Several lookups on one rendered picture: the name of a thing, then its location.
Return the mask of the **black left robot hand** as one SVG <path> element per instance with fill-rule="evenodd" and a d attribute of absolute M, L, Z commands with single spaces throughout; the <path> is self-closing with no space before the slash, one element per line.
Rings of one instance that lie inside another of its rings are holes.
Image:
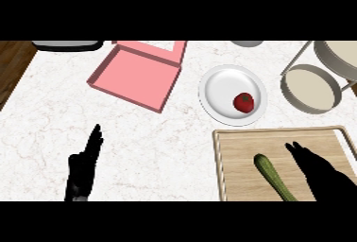
<path fill-rule="evenodd" d="M 86 149 L 68 157 L 68 178 L 65 186 L 65 201 L 88 201 L 93 180 L 96 161 L 104 144 L 101 125 L 96 125 L 89 136 Z"/>

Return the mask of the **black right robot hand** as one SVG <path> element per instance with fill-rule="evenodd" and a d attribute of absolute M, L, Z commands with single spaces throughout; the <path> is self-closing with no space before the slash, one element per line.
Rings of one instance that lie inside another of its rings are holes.
<path fill-rule="evenodd" d="M 306 176 L 318 202 L 357 201 L 357 184 L 332 164 L 299 142 L 285 147 Z"/>

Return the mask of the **green squash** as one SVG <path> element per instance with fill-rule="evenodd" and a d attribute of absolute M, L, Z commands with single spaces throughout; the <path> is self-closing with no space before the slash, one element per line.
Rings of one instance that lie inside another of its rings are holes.
<path fill-rule="evenodd" d="M 297 201 L 297 198 L 281 179 L 269 157 L 265 154 L 257 154 L 254 156 L 254 164 L 282 200 Z"/>

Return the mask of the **wooden tray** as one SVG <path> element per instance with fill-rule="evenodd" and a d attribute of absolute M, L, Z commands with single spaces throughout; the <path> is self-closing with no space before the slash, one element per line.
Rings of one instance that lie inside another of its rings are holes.
<path fill-rule="evenodd" d="M 217 130 L 223 201 L 357 201 L 357 172 L 344 127 Z"/>

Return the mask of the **grey tiered basket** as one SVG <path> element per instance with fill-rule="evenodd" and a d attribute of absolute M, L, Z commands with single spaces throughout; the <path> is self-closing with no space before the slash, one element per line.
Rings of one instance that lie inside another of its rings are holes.
<path fill-rule="evenodd" d="M 296 64 L 310 45 L 324 66 L 349 80 L 346 86 L 318 66 Z M 341 103 L 344 90 L 357 85 L 357 41 L 309 41 L 281 76 L 282 94 L 293 106 L 310 114 L 329 112 Z"/>

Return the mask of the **red tomato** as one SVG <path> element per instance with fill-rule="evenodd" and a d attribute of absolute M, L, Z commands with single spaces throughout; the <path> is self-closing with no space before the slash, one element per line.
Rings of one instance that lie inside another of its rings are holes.
<path fill-rule="evenodd" d="M 250 113 L 254 110 L 254 98 L 250 93 L 241 93 L 234 100 L 234 106 L 238 111 Z"/>

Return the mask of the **pink open box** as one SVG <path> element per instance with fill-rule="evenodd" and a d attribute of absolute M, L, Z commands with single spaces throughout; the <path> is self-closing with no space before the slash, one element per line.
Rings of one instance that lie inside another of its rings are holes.
<path fill-rule="evenodd" d="M 186 41 L 173 42 L 169 51 L 139 41 L 116 45 L 89 77 L 89 86 L 161 113 L 182 72 Z"/>

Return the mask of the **white plate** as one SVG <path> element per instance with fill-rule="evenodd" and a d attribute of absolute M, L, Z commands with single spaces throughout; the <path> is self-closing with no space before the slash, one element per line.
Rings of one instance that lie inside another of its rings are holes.
<path fill-rule="evenodd" d="M 244 113 L 235 108 L 239 94 L 253 96 L 254 109 Z M 198 97 L 207 114 L 220 123 L 239 127 L 254 123 L 269 105 L 268 89 L 257 75 L 238 65 L 214 67 L 200 82 Z"/>

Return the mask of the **grey round object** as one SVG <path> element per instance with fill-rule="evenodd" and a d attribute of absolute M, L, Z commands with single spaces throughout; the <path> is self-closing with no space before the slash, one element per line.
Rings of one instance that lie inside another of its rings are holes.
<path fill-rule="evenodd" d="M 241 47 L 256 47 L 259 46 L 265 41 L 231 41 L 235 45 Z"/>

